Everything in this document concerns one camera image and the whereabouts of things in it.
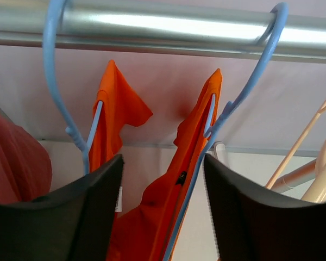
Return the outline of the beige plastic hanger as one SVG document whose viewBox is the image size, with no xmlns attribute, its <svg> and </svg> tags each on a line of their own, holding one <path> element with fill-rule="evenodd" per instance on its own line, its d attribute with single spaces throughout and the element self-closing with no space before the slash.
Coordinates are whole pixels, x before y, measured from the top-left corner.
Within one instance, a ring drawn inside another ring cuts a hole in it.
<svg viewBox="0 0 326 261">
<path fill-rule="evenodd" d="M 320 116 L 326 112 L 326 99 L 281 161 L 265 187 L 278 193 L 289 191 L 301 184 L 312 181 L 302 196 L 303 201 L 322 203 L 326 201 L 326 139 L 319 152 L 300 151 L 299 147 L 312 130 Z M 294 157 L 316 157 L 305 165 L 282 175 L 290 160 Z"/>
</svg>

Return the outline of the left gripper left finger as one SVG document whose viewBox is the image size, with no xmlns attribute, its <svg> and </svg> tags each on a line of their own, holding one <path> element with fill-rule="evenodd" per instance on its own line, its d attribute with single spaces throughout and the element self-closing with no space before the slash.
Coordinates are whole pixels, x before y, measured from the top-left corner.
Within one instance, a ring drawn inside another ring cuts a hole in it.
<svg viewBox="0 0 326 261">
<path fill-rule="evenodd" d="M 105 260 L 123 157 L 30 202 L 0 204 L 0 260 Z"/>
</svg>

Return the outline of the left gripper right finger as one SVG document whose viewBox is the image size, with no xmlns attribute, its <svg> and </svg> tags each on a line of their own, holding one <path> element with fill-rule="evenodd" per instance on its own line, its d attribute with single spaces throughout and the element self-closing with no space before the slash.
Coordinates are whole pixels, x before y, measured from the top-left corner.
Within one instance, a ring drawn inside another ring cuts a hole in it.
<svg viewBox="0 0 326 261">
<path fill-rule="evenodd" d="M 268 190 L 211 155 L 203 168 L 221 260 L 326 260 L 326 202 Z"/>
</svg>

